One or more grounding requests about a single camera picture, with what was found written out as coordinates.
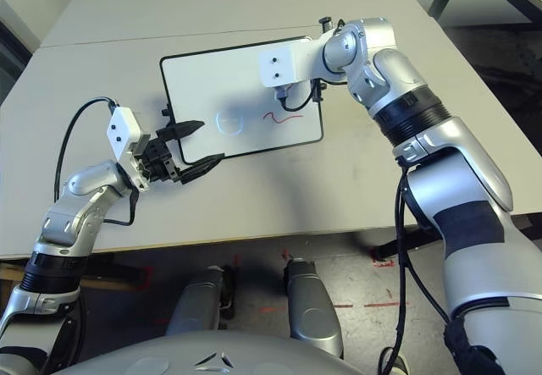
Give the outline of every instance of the black band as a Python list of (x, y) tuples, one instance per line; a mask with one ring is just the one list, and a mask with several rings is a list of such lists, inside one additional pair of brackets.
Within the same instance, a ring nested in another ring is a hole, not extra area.
[(444, 341), (462, 375), (505, 375), (493, 352), (482, 345), (470, 345), (460, 316), (446, 325)]
[(79, 286), (86, 256), (52, 256), (33, 252), (20, 288), (34, 293), (68, 293)]
[(397, 146), (449, 117), (440, 99), (424, 85), (382, 108), (374, 120), (391, 145)]
[(463, 303), (453, 312), (453, 318), (459, 316), (465, 316), (467, 313), (474, 310), (486, 309), (488, 307), (510, 307), (510, 302), (505, 296), (499, 297), (486, 297), (484, 299), (477, 299), (475, 301), (468, 301)]
[(434, 221), (446, 243), (446, 258), (469, 246), (505, 242), (501, 221), (487, 201), (446, 208), (434, 215)]

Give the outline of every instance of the gray floor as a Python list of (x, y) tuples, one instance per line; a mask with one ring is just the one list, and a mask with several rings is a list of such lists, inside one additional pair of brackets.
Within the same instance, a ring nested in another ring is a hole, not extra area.
[[(162, 335), (191, 275), (213, 264), (239, 268), (236, 316), (224, 322), (227, 328), (288, 337), (283, 285), (287, 250), (316, 262), (338, 305), (345, 360), (365, 373), (375, 373), (380, 351), (395, 340), (397, 306), (393, 303), (398, 301), (397, 266), (374, 266), (367, 253), (368, 245), (379, 239), (391, 240), (393, 232), (296, 236), (119, 254), (118, 262), (152, 266), (151, 286), (136, 293), (85, 290), (89, 326), (83, 358)], [(412, 261), (435, 297), (444, 302), (442, 245), (413, 251)], [(458, 373), (442, 341), (440, 318), (410, 279), (407, 303), (403, 352), (412, 373)]]

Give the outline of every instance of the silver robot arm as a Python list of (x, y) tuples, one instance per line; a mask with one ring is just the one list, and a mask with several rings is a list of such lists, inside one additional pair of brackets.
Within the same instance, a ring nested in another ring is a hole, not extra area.
[(80, 294), (80, 279), (109, 208), (129, 192), (112, 161), (73, 175), (47, 212), (41, 234), (11, 293), (0, 321), (0, 372), (57, 371), (71, 356), (58, 340), (74, 335), (69, 313)]
[(385, 19), (345, 24), (323, 56), (329, 72), (346, 75), (397, 162), (416, 167), (402, 195), (420, 225), (445, 241), (445, 341), (460, 370), (481, 373), (473, 359), (481, 352), (494, 370), (539, 373), (542, 253), (511, 221), (502, 172), (397, 50)]
[(113, 107), (108, 138), (117, 162), (106, 161), (71, 176), (47, 212), (24, 277), (0, 319), (0, 373), (56, 372), (73, 363), (76, 322), (70, 316), (80, 295), (80, 280), (105, 216), (130, 194), (131, 225), (140, 191), (171, 179), (188, 183), (214, 168), (224, 154), (205, 157), (180, 170), (166, 141), (179, 140), (203, 126), (201, 121), (171, 124), (149, 140), (129, 108)]

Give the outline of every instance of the red marker scribble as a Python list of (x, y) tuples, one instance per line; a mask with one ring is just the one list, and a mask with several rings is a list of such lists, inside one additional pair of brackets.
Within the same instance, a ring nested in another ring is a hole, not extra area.
[(266, 113), (262, 119), (266, 119), (266, 117), (270, 115), (271, 116), (271, 119), (273, 119), (273, 121), (276, 123), (276, 124), (282, 124), (284, 123), (285, 121), (288, 121), (289, 119), (298, 119), (300, 117), (302, 117), (302, 115), (291, 115), (290, 117), (286, 117), (285, 119), (281, 119), (281, 120), (277, 120), (275, 117), (274, 117), (274, 114), (272, 111), (270, 111), (269, 113)]

